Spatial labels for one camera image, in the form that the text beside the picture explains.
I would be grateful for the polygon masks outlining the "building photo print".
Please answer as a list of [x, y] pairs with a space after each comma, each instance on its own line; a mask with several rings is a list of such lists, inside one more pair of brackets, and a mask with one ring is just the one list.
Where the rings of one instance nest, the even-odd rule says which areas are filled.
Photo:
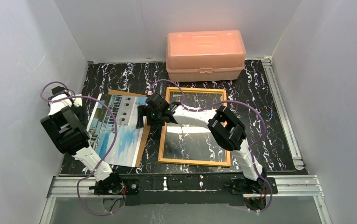
[[96, 103], [87, 130], [90, 145], [103, 157], [109, 147], [113, 148], [104, 159], [110, 165], [137, 167], [148, 135], [145, 128], [137, 129], [137, 107], [146, 105], [146, 97], [130, 95], [99, 94], [98, 100], [107, 105], [115, 118], [101, 104]]

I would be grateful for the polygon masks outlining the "brown cardboard backing board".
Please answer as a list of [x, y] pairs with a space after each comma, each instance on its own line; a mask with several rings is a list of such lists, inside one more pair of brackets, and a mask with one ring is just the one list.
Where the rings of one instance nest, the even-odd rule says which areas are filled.
[[121, 101], [116, 115], [117, 140], [107, 156], [107, 161], [111, 165], [139, 167], [150, 127], [144, 117], [144, 127], [136, 129], [137, 107], [146, 105], [146, 96], [118, 90], [110, 90], [108, 94], [116, 98], [121, 97]]

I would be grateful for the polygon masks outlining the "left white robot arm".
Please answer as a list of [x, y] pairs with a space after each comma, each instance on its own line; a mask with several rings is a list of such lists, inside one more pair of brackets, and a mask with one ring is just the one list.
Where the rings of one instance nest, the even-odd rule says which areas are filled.
[[102, 193], [119, 193], [124, 188], [122, 179], [90, 145], [82, 99], [68, 99], [72, 95], [65, 87], [53, 88], [52, 96], [48, 98], [50, 111], [41, 119], [41, 125], [60, 153], [80, 161], [93, 173], [96, 185], [90, 189]]

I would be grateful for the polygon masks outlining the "yellow wooden picture frame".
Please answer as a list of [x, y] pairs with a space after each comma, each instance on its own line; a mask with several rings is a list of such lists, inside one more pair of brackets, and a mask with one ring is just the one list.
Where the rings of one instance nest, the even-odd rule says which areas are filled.
[[[183, 88], [186, 103], [206, 107], [226, 100], [224, 89]], [[162, 127], [158, 162], [230, 167], [230, 153], [218, 146], [207, 127], [169, 123]]]

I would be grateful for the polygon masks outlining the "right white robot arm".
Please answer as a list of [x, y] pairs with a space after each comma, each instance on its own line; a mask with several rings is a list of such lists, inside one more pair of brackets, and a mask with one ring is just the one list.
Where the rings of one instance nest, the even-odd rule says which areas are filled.
[[265, 188], [267, 173], [254, 158], [245, 125], [223, 104], [219, 102], [218, 109], [213, 109], [212, 106], [194, 108], [181, 102], [168, 103], [159, 94], [153, 93], [146, 98], [144, 105], [137, 107], [136, 128], [140, 129], [145, 125], [157, 128], [167, 123], [207, 128], [216, 143], [237, 160], [246, 185], [260, 191]]

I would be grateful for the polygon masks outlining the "clear acrylic sheet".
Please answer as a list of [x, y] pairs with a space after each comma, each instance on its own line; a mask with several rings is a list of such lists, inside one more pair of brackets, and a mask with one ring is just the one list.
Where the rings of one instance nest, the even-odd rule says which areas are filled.
[[[167, 102], [169, 102], [169, 103], [179, 102], [182, 99], [182, 94], [181, 94], [180, 90], [171, 90], [171, 91], [169, 91], [169, 94], [167, 96], [169, 96], [169, 99], [167, 99]], [[186, 99], [185, 99], [184, 103], [189, 108], [192, 108], [192, 109], [199, 108], [199, 107], [189, 106], [186, 103]], [[194, 125], [194, 126], [207, 127], [208, 120], [211, 119], [215, 115], [215, 112], [207, 112], [207, 111], [188, 112], [186, 109], [181, 109], [181, 110], [183, 112], [185, 112], [186, 114], [189, 113], [190, 118], [189, 118], [189, 121], [187, 121], [187, 118], [179, 117], [178, 125], [179, 124], [182, 124], [182, 125], [190, 124], [190, 125]]]

